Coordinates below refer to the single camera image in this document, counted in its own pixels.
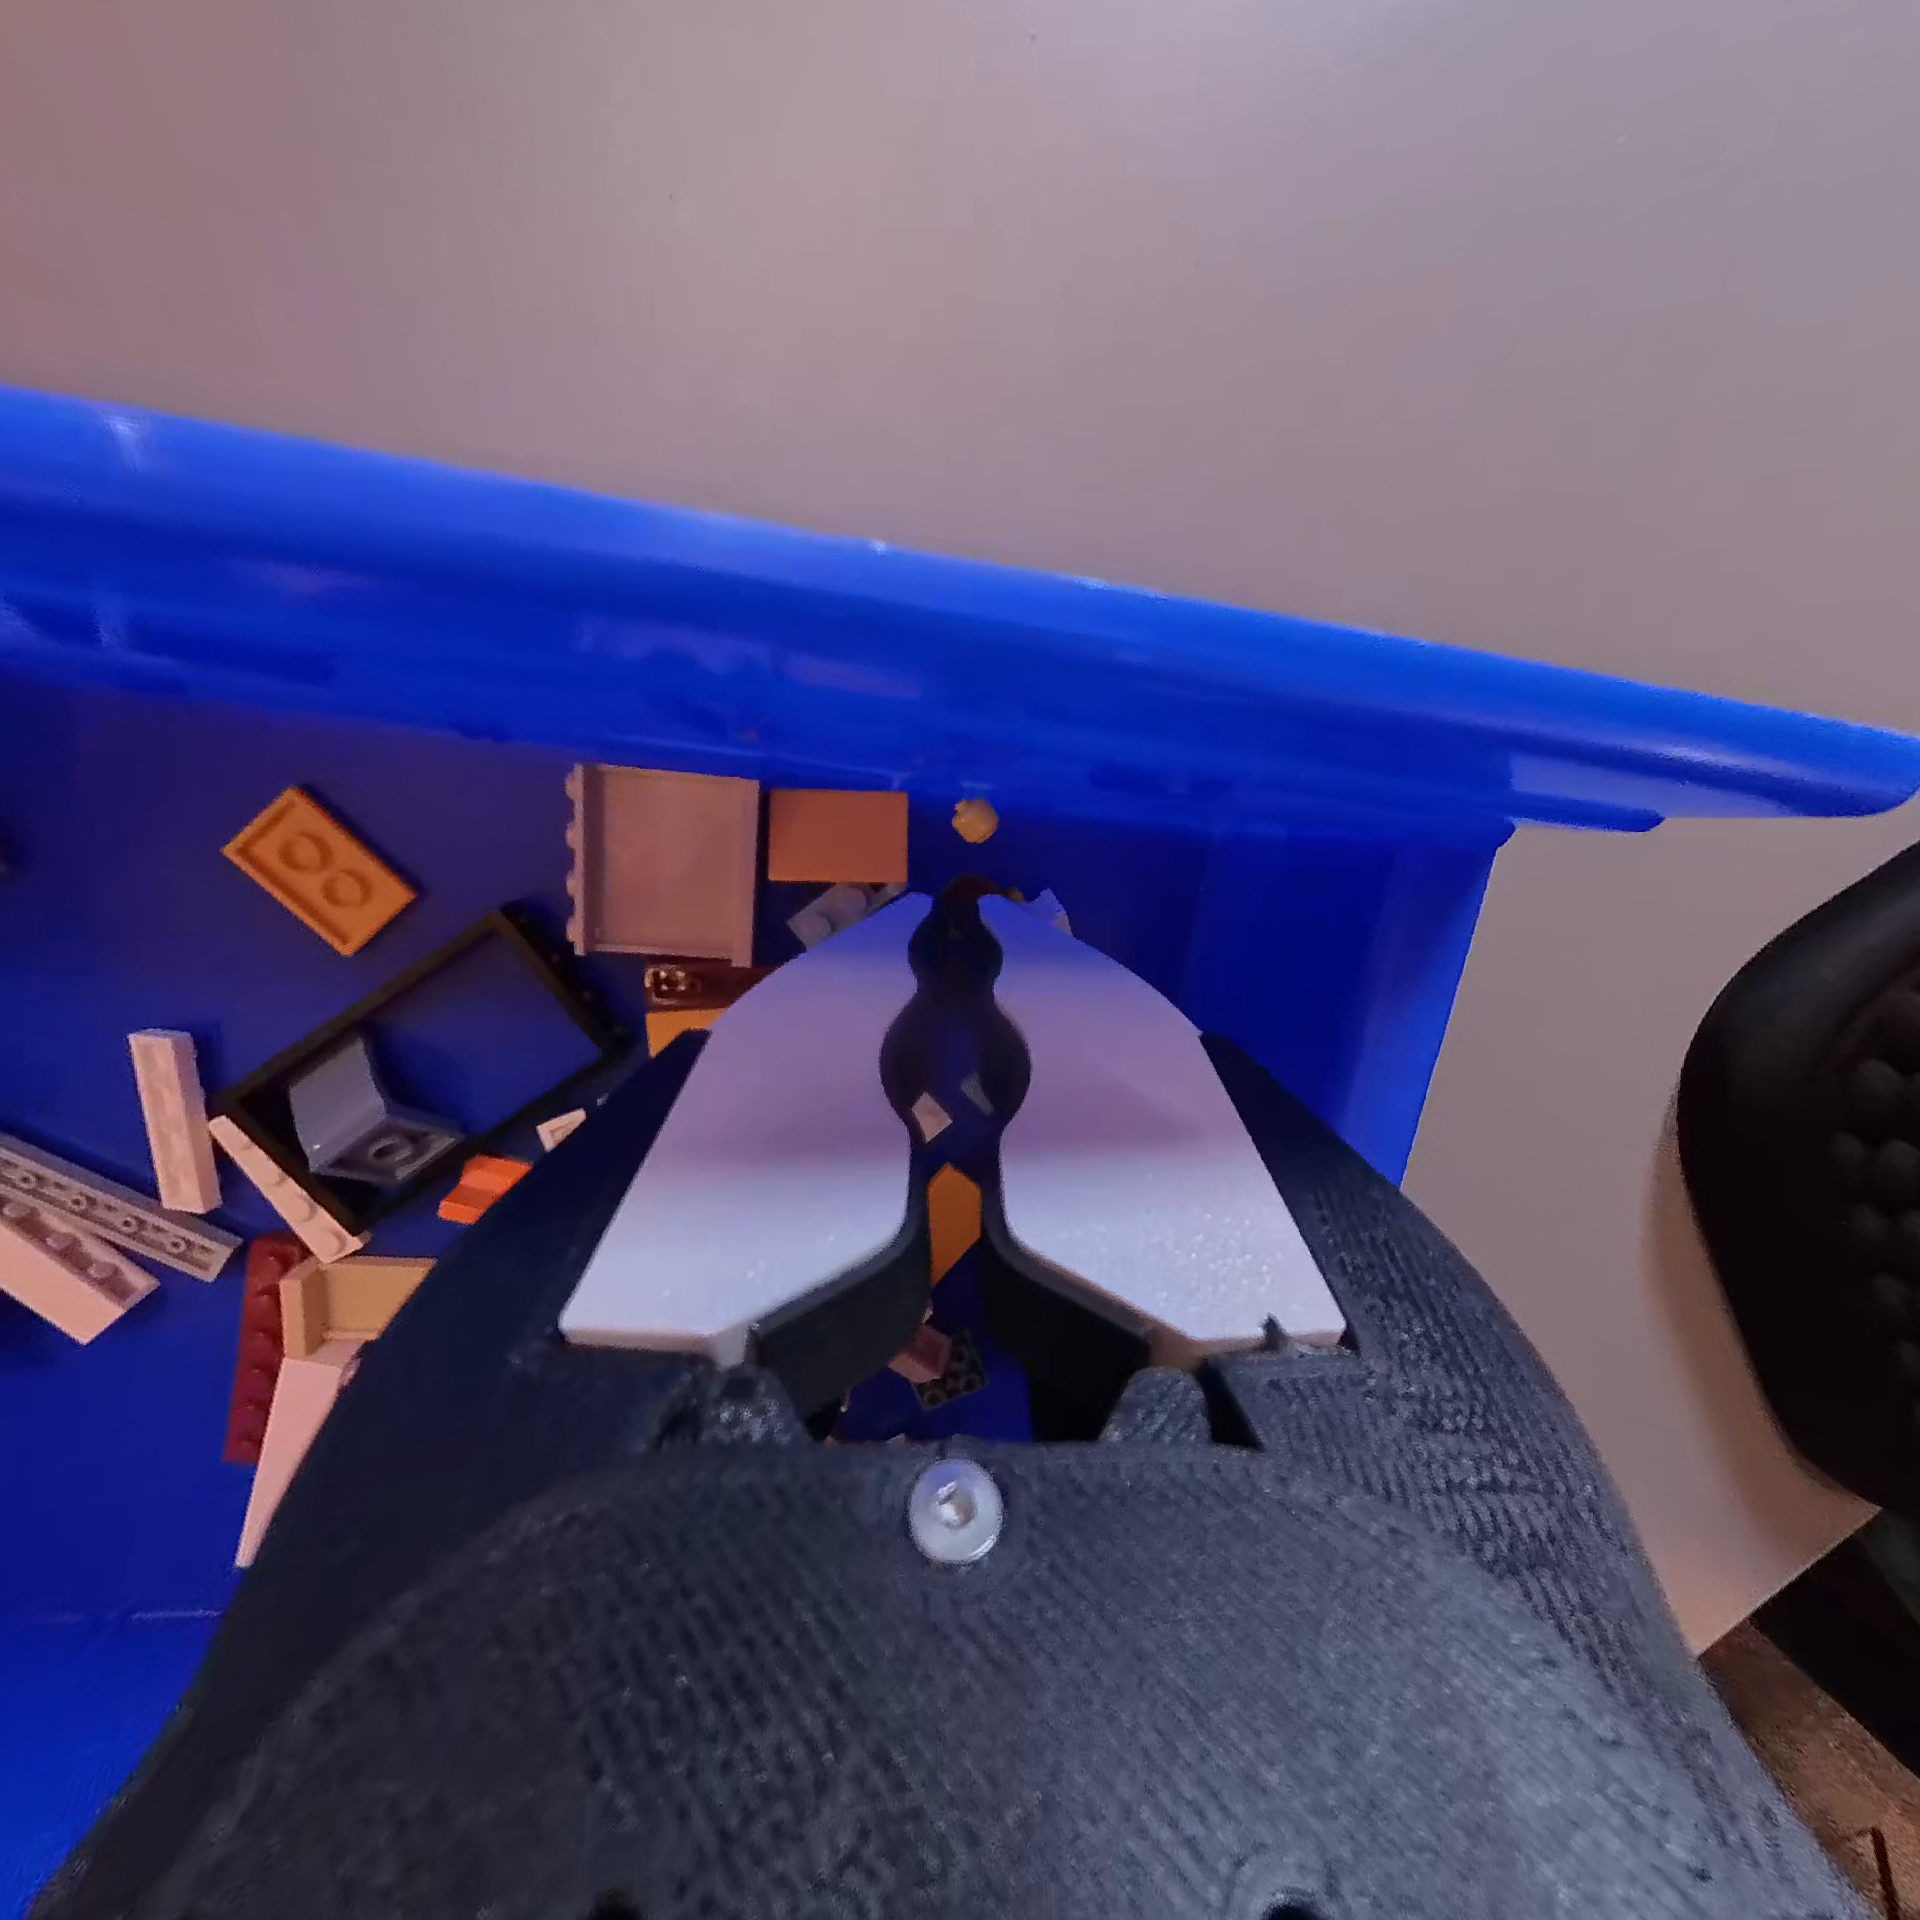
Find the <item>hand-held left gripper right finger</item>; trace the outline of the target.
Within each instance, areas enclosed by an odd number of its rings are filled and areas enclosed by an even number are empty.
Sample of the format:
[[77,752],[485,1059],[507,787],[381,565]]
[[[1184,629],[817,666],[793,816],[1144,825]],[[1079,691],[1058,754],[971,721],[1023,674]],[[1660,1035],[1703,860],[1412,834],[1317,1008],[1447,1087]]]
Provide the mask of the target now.
[[1023,1046],[987,1215],[1003,1265],[1138,1336],[1154,1365],[1340,1349],[1344,1303],[1205,1028],[1023,903],[978,896],[978,921],[999,943],[991,1008]]

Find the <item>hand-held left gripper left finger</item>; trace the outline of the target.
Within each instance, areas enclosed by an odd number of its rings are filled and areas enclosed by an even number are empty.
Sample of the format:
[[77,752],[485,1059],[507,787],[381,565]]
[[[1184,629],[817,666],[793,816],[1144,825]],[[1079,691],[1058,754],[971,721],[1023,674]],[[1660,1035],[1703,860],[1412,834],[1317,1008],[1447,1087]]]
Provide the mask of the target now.
[[911,1226],[884,1035],[928,896],[748,983],[709,1028],[559,1321],[568,1345],[745,1365]]

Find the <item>scattered assorted lego bricks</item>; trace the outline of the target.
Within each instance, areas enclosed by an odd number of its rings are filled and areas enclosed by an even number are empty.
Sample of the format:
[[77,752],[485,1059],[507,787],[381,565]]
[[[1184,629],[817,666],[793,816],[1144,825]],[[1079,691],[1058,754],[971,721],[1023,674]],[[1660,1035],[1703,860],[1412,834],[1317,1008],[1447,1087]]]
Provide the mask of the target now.
[[[214,1620],[283,1370],[362,1356],[410,1303],[333,1313],[333,1265],[507,1253],[573,1292],[702,1028],[772,964],[964,880],[928,804],[831,787],[809,825],[887,834],[884,873],[772,880],[748,774],[225,736],[186,710],[23,700],[8,716],[8,1633]],[[748,1345],[799,1412],[924,1328],[914,1046],[911,1226]]]

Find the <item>blue plastic bin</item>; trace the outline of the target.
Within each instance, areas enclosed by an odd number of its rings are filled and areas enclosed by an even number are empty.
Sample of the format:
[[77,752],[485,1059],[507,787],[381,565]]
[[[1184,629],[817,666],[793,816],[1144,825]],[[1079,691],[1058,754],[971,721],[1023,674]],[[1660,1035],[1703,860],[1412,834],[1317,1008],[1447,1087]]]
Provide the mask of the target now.
[[[1451,851],[1914,795],[1883,731],[62,399],[8,399],[8,519],[29,633],[283,705]],[[1488,1285],[1210,1059],[1355,1349],[1257,1313],[1096,1443],[937,1454],[999,1496],[937,1560],[928,1467],[767,1370],[565,1365],[613,1186],[536,1180],[39,1913],[1864,1913]]]

